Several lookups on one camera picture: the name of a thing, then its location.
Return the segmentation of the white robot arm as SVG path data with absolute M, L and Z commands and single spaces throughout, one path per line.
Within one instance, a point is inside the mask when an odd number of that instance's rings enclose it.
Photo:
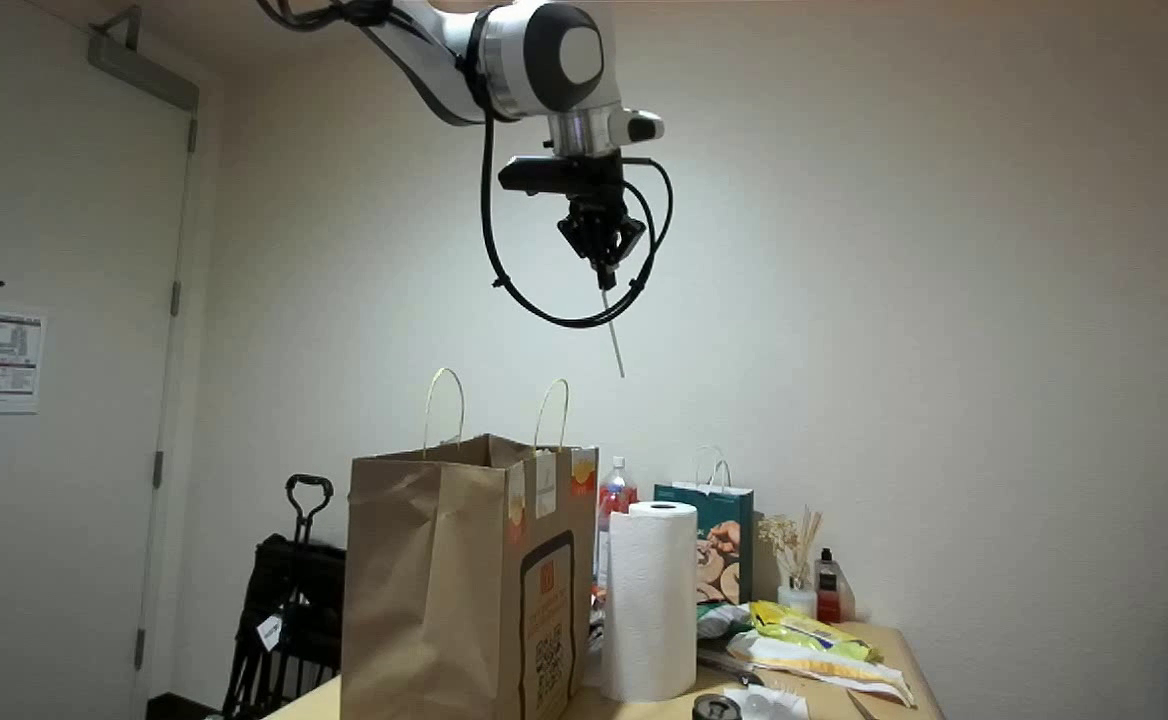
M 445 124 L 550 120 L 550 157 L 512 162 L 512 193 L 560 193 L 563 239 L 604 288 L 646 234 L 623 204 L 623 149 L 665 120 L 621 100 L 599 0 L 499 0 L 481 11 L 432 0 L 256 0 L 291 34 L 362 29 Z

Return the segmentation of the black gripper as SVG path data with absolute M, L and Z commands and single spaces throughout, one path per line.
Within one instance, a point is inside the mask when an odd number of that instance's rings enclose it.
M 560 193 L 569 215 L 560 236 L 585 255 L 596 288 L 618 288 L 621 266 L 646 234 L 623 204 L 621 157 L 563 157 L 563 162 L 512 162 L 499 169 L 510 193 Z

